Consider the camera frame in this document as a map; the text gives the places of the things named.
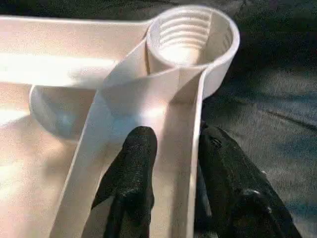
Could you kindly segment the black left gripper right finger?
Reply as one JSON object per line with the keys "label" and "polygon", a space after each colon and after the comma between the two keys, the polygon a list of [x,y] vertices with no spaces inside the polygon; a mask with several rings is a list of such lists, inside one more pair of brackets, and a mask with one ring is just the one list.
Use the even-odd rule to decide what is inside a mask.
{"label": "black left gripper right finger", "polygon": [[290,212],[264,172],[224,130],[199,136],[195,229],[219,238],[298,238]]}

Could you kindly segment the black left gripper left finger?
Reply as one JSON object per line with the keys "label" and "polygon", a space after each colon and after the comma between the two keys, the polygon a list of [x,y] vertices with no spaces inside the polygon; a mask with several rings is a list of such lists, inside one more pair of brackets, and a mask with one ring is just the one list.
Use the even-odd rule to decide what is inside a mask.
{"label": "black left gripper left finger", "polygon": [[105,238],[147,238],[155,203],[153,168],[158,141],[154,130],[138,126],[103,175],[91,208],[112,198],[103,228]]}

